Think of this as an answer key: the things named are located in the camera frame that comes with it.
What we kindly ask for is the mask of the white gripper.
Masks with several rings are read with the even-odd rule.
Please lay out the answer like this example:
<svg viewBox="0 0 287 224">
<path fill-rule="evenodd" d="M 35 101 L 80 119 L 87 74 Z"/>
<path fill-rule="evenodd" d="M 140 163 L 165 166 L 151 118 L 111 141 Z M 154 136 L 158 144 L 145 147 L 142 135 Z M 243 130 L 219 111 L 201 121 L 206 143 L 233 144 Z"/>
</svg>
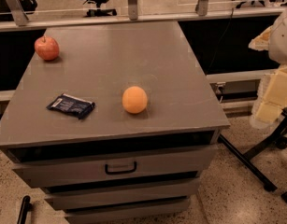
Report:
<svg viewBox="0 0 287 224">
<path fill-rule="evenodd" d="M 271 27 L 266 28 L 248 45 L 249 49 L 268 50 Z M 263 123 L 273 123 L 287 107 L 287 66 L 280 66 L 273 74 L 264 75 L 254 103 L 254 118 Z"/>
</svg>

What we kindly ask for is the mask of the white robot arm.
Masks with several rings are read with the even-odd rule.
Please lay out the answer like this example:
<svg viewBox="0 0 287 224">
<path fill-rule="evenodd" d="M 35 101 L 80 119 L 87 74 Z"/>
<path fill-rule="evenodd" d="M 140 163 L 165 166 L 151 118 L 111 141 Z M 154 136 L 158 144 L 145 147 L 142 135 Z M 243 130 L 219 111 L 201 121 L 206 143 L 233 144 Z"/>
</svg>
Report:
<svg viewBox="0 0 287 224">
<path fill-rule="evenodd" d="M 261 78 L 258 98 L 251 110 L 252 125 L 266 126 L 275 122 L 287 107 L 287 8 L 250 42 L 249 48 L 266 50 L 269 59 L 280 65 L 272 74 Z"/>
</svg>

